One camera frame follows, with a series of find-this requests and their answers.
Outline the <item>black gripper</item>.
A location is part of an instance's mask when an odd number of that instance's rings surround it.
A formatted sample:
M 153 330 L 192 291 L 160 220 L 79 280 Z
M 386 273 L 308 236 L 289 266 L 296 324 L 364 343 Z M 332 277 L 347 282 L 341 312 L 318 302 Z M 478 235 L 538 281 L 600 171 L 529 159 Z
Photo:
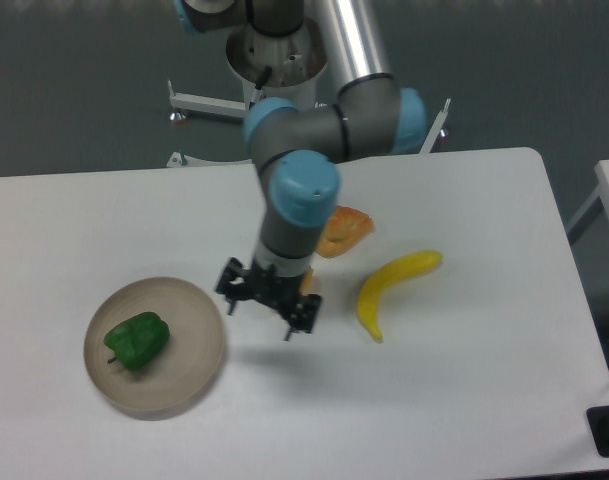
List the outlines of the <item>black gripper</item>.
M 275 266 L 261 268 L 253 262 L 249 269 L 235 257 L 224 266 L 215 292 L 228 303 L 227 314 L 232 315 L 238 302 L 252 300 L 280 313 L 287 313 L 288 329 L 284 336 L 289 341 L 293 334 L 311 334 L 322 305 L 318 294 L 300 292 L 304 274 L 283 277 Z

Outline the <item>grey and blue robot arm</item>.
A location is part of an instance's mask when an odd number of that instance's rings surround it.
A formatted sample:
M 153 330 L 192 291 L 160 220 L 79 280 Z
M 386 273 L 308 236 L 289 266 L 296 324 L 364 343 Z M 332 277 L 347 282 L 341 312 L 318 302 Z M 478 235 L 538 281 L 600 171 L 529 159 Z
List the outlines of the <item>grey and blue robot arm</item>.
M 337 167 L 413 150 L 426 135 L 424 103 L 396 84 L 367 1 L 314 3 L 321 59 L 332 67 L 337 99 L 307 110 L 269 91 L 288 66 L 312 53 L 303 2 L 179 1 L 175 8 L 190 31 L 240 33 L 258 68 L 243 135 L 265 214 L 251 265 L 229 260 L 216 290 L 230 306 L 253 300 L 276 311 L 291 332 L 311 332 L 322 300 L 301 286 L 336 206 Z

